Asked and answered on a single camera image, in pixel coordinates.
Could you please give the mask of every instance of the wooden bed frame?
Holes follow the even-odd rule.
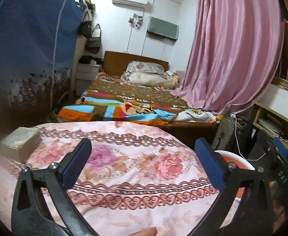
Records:
[[[103,70],[110,76],[121,76],[131,61],[142,61],[160,64],[168,70],[168,62],[120,52],[105,52]],[[162,130],[176,137],[179,141],[194,150],[195,141],[204,137],[209,144],[214,140],[217,124],[203,122],[170,122],[159,126]]]
[[[168,70],[168,62],[166,61],[145,56],[132,55],[128,53],[109,51],[105,52],[104,66],[102,68],[108,75],[121,76],[131,61],[156,63],[161,65],[165,71]]]

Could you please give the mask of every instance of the colorful striped bedspread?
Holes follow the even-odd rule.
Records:
[[[74,105],[63,107],[58,116],[65,121],[129,121],[159,126],[182,118],[184,112],[202,118],[201,122],[215,123],[210,112],[191,109],[170,89],[130,85],[119,77],[97,75]]]

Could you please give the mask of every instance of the wooden headboard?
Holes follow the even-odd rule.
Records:
[[[156,63],[160,64],[165,71],[168,70],[168,62],[166,61],[128,53],[106,51],[103,66],[104,72],[111,76],[121,76],[131,61]]]

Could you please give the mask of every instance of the metal screw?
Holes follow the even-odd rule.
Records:
[[[263,172],[264,172],[264,168],[258,167],[258,171],[259,171],[260,173],[263,173]]]
[[[28,170],[30,170],[30,167],[25,166],[21,169],[21,172],[27,172]]]
[[[237,168],[237,165],[236,165],[236,163],[234,163],[234,162],[229,162],[227,166],[228,166],[228,168],[230,168],[230,169],[232,169],[232,170],[234,170],[235,168]]]
[[[52,162],[52,163],[49,165],[48,168],[54,170],[54,169],[56,169],[56,168],[58,167],[58,165],[59,165],[59,164],[58,164],[57,162]]]

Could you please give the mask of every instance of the hanging bag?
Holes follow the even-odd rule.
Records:
[[[89,38],[85,45],[85,50],[96,54],[100,50],[100,45],[102,42],[102,30],[100,25],[97,24],[93,30],[91,38]]]
[[[84,36],[85,38],[90,38],[92,36],[92,18],[90,10],[87,10],[83,22],[79,25],[77,33]]]

